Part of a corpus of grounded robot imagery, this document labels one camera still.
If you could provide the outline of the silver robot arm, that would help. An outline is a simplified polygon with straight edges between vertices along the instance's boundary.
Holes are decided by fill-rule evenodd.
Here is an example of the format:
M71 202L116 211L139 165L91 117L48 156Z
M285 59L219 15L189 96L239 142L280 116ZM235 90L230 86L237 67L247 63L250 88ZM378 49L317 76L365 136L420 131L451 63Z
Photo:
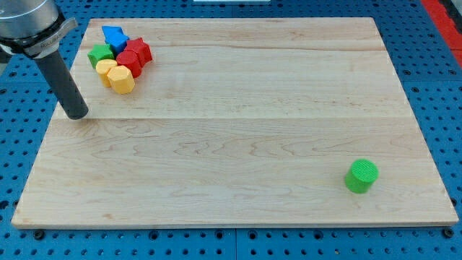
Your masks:
M60 41L78 23L65 18L54 0L1 1L1 51L42 59L58 50Z

